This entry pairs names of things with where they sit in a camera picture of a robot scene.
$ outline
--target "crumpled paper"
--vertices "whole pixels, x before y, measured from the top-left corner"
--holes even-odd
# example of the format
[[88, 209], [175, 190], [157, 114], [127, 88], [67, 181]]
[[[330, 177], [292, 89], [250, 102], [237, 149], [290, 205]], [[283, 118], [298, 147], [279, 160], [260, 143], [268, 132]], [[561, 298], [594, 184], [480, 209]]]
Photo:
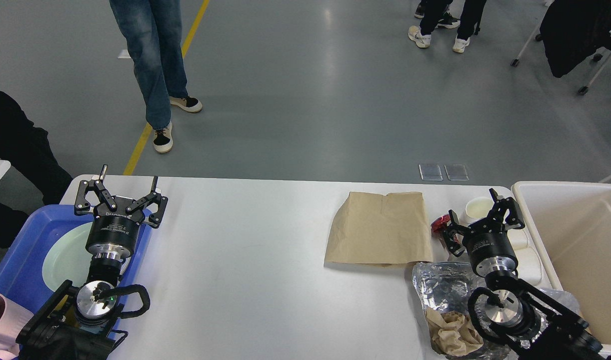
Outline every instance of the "crumpled paper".
[[430, 223], [420, 192], [351, 192], [334, 216], [326, 262], [405, 265], [433, 260]]
[[484, 340], [472, 325], [470, 316], [457, 311], [440, 313], [426, 309], [432, 342], [447, 355], [465, 356], [484, 346]]

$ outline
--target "blue tray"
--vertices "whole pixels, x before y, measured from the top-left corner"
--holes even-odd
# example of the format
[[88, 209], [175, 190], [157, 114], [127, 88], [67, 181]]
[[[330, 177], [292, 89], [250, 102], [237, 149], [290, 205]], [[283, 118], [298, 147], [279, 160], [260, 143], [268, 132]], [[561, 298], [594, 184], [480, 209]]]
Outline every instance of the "blue tray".
[[[68, 231], [91, 221], [93, 215], [76, 216], [72, 205], [47, 205], [33, 212], [1, 261], [0, 294], [32, 313], [38, 312], [54, 294], [41, 272], [48, 251]], [[134, 282], [150, 234], [150, 226], [139, 229], [136, 252], [123, 273], [122, 285]]]

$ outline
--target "black clothing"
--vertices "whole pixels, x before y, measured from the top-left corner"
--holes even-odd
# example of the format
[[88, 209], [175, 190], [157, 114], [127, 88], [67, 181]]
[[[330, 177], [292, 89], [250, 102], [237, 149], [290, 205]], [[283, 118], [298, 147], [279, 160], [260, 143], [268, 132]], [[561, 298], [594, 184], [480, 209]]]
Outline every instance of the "black clothing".
[[[484, 6], [487, 0], [465, 0], [463, 11], [461, 12], [461, 25], [456, 31], [456, 37], [467, 40], [475, 33], [475, 25], [481, 21], [484, 13]], [[427, 0], [425, 17], [419, 25], [422, 35], [433, 32], [443, 16], [443, 10], [452, 0]]]
[[[45, 205], [58, 204], [72, 182], [72, 176], [52, 154], [48, 132], [34, 127], [19, 104], [3, 91], [0, 91], [0, 158], [9, 161], [41, 191]], [[15, 239], [24, 225], [22, 214], [27, 218], [23, 212], [0, 203], [0, 248], [8, 248]]]
[[552, 75], [561, 78], [598, 48], [611, 50], [611, 0], [555, 0], [540, 30]]

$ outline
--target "yellow floor line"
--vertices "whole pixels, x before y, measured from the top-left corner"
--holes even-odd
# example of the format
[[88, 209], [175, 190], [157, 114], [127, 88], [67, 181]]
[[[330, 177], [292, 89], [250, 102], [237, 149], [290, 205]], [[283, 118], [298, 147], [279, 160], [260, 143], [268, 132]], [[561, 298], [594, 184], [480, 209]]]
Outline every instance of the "yellow floor line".
[[[183, 46], [181, 47], [181, 54], [185, 58], [188, 53], [188, 49], [192, 44], [192, 39], [194, 39], [194, 35], [197, 32], [197, 28], [201, 23], [201, 19], [203, 18], [203, 14], [206, 13], [206, 9], [210, 0], [203, 0], [203, 4], [201, 4], [201, 8], [198, 9], [198, 13], [196, 14], [196, 18], [192, 23], [192, 27], [189, 29], [187, 33], [186, 39], [183, 42]], [[136, 146], [134, 146], [134, 150], [132, 151], [132, 155], [130, 156], [130, 160], [127, 161], [127, 165], [125, 169], [123, 169], [123, 175], [132, 175], [134, 173], [135, 168], [137, 167], [137, 163], [141, 158], [141, 153], [143, 153], [144, 148], [146, 147], [146, 143], [148, 139], [150, 139], [150, 134], [152, 134], [152, 127], [149, 124], [146, 124], [143, 128], [143, 132], [141, 132], [141, 137], [139, 137], [139, 141], [137, 141]]]
[[208, 8], [208, 4], [210, 0], [203, 0], [203, 4], [201, 4], [201, 8], [198, 9], [198, 13], [196, 14], [196, 18], [192, 23], [192, 27], [189, 28], [189, 32], [187, 33], [186, 39], [183, 42], [183, 46], [181, 47], [181, 54], [185, 58], [185, 55], [188, 53], [188, 49], [190, 48], [190, 44], [192, 43], [192, 39], [194, 39], [194, 34], [197, 32], [197, 28], [199, 27], [199, 23], [201, 23], [201, 19], [203, 18], [203, 14], [206, 13], [206, 9]]
[[139, 158], [141, 157], [141, 153], [143, 153], [144, 148], [146, 147], [146, 143], [148, 139], [150, 139], [150, 134], [152, 133], [152, 126], [149, 123], [146, 123], [143, 128], [143, 132], [141, 132], [141, 137], [139, 137], [139, 141], [136, 142], [136, 146], [134, 150], [132, 150], [132, 156], [130, 156], [130, 160], [127, 161], [127, 165], [125, 169], [123, 169], [123, 175], [132, 175], [137, 167], [137, 163], [139, 162]]

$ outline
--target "black pants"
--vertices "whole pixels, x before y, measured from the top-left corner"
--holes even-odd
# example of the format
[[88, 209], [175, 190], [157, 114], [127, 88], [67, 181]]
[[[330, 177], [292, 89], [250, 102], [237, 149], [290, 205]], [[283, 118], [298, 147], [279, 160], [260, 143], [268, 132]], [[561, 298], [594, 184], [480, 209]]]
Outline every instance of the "black pants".
[[[419, 25], [422, 35], [432, 34], [443, 16], [444, 9], [452, 2], [451, 0], [426, 1], [425, 17]], [[461, 25], [456, 31], [456, 37], [467, 40], [475, 33], [475, 25], [484, 13], [484, 6], [486, 6], [486, 0], [465, 0], [461, 12]]]
[[[52, 154], [48, 132], [34, 127], [19, 104], [3, 91], [0, 91], [0, 158], [9, 161], [41, 191], [45, 205], [58, 204], [72, 182], [72, 176]], [[0, 248], [10, 246], [26, 218], [23, 212], [0, 203]]]

